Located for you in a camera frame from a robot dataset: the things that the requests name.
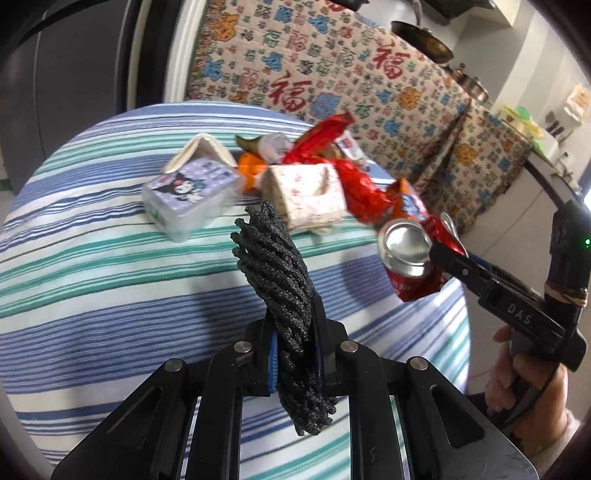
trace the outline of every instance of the human hand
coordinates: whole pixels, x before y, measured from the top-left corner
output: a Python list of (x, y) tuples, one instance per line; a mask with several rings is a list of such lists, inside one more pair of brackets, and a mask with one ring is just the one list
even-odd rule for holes
[[(509, 409), (515, 404), (511, 385), (517, 375), (541, 390), (556, 367), (552, 362), (526, 353), (516, 355), (511, 363), (508, 343), (510, 337), (511, 327), (508, 325), (493, 336), (495, 342), (502, 343), (485, 388), (486, 404), (494, 411)], [(512, 432), (521, 439), (521, 450), (525, 456), (531, 458), (552, 445), (564, 433), (567, 425), (567, 392), (568, 373), (566, 367), (560, 364), (542, 396), (521, 417)]]

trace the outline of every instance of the orange plastic wrapper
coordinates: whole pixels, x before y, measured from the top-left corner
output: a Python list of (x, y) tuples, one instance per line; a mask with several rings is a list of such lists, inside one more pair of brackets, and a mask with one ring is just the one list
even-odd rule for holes
[(269, 168), (269, 165), (258, 155), (243, 153), (238, 159), (237, 170), (244, 176), (246, 183), (243, 192), (252, 190), (255, 187), (255, 179), (258, 175)]
[(406, 218), (421, 223), (429, 217), (421, 197), (407, 179), (398, 179), (390, 184), (386, 194), (395, 199), (389, 218)]

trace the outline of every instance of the red plastic bag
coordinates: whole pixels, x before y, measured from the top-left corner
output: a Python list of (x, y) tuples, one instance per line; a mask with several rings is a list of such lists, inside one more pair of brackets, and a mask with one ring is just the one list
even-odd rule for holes
[(376, 187), (369, 175), (360, 171), (352, 161), (309, 158), (302, 163), (333, 165), (343, 187), (347, 210), (361, 223), (382, 222), (392, 211), (394, 198)]
[(285, 154), (283, 164), (304, 163), (320, 153), (339, 138), (354, 122), (349, 112), (332, 115), (310, 128), (294, 143), (294, 148)]

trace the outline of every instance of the rope bundle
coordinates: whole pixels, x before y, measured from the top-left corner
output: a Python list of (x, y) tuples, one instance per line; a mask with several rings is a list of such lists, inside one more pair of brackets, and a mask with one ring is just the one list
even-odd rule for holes
[(237, 219), (240, 233), (231, 238), (238, 268), (263, 299), (278, 333), (277, 390), (295, 430), (318, 435), (330, 425), (336, 398), (324, 398), (315, 366), (312, 332), (314, 285), (279, 213), (270, 202), (261, 211), (246, 208), (250, 223)]

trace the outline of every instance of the plastic container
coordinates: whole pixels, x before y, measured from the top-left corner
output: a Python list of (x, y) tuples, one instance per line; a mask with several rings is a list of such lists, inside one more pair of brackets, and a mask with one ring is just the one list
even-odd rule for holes
[(156, 227), (173, 242), (184, 242), (235, 205), (243, 187), (234, 168), (205, 157), (145, 183), (142, 197)]

